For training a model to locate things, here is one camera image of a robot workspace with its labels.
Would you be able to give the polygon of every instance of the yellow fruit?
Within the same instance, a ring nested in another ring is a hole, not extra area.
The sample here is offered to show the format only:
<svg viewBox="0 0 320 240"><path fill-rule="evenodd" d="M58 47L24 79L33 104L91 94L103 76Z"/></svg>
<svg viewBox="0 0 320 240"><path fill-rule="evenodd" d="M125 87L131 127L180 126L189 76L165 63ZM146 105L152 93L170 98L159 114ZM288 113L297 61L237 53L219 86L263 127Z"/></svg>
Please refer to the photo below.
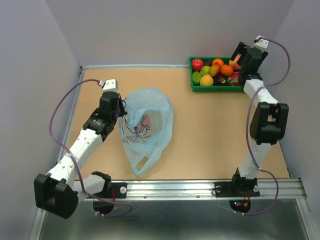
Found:
<svg viewBox="0 0 320 240"><path fill-rule="evenodd" d="M200 86L212 86L214 84L214 79L210 74L204 75L200 79Z"/></svg>

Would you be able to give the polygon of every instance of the tan tabletop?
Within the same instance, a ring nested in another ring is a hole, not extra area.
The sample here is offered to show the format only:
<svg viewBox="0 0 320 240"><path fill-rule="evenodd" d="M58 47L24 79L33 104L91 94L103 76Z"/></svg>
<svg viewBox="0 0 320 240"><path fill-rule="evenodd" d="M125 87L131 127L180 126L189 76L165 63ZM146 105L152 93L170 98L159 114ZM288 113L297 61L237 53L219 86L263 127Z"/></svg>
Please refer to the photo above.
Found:
<svg viewBox="0 0 320 240"><path fill-rule="evenodd" d="M84 177L100 171L119 180L230 179L248 152L245 121L250 98L245 93L194 93L187 69L87 70L84 79L117 79L122 99L140 88L156 87L174 107L171 142L151 170L134 175L117 125L86 162L81 170ZM101 95L96 83L82 86L69 147L99 106ZM279 144L267 154L262 168L277 178L289 177ZM266 173L259 177L270 178Z"/></svg>

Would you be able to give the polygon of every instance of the wall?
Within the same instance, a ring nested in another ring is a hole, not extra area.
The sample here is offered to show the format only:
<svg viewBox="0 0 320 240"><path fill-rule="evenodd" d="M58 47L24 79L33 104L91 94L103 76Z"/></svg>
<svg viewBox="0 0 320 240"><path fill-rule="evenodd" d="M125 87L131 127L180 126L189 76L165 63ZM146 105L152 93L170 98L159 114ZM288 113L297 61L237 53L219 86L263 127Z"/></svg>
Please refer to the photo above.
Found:
<svg viewBox="0 0 320 240"><path fill-rule="evenodd" d="M36 213L33 181L54 166L51 113L79 67L44 0L0 8L0 239L26 240ZM72 97L56 116L62 138Z"/></svg>
<svg viewBox="0 0 320 240"><path fill-rule="evenodd" d="M284 139L280 142L288 169L302 178L313 219L320 231L319 208L319 56L320 1L296 0L274 39L282 43L291 56L291 71L286 81L270 91L289 105ZM284 52L270 45L262 67L268 83L278 81L287 69Z"/></svg>
<svg viewBox="0 0 320 240"><path fill-rule="evenodd" d="M294 0L46 0L81 66L187 64L273 38Z"/></svg>

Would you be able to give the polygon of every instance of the green crate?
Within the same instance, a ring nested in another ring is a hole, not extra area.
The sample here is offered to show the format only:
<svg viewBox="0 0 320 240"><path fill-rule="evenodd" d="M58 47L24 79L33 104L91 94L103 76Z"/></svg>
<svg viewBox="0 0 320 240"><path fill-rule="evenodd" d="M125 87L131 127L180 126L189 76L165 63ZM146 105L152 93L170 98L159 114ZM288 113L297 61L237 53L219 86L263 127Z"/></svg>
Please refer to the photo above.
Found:
<svg viewBox="0 0 320 240"><path fill-rule="evenodd" d="M243 88L241 86L200 86L195 85L194 81L192 80L192 71L191 62L193 59L201 59L204 62L206 61L213 61L215 59L222 59L225 64L229 64L230 57L229 56L191 56L189 58L189 69L190 69L190 82L191 88L193 92L243 92Z"/></svg>

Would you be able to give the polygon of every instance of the plastic bag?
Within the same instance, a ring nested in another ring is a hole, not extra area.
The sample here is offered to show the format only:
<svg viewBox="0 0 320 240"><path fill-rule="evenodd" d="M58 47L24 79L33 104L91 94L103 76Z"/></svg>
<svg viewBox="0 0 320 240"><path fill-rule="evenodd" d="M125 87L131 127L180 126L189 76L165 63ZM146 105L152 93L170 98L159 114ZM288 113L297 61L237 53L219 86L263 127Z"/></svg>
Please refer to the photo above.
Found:
<svg viewBox="0 0 320 240"><path fill-rule="evenodd" d="M121 138L135 175L152 168L172 137L174 108L155 87L142 88L125 99L127 115L120 118ZM147 158L140 170L137 165Z"/></svg>

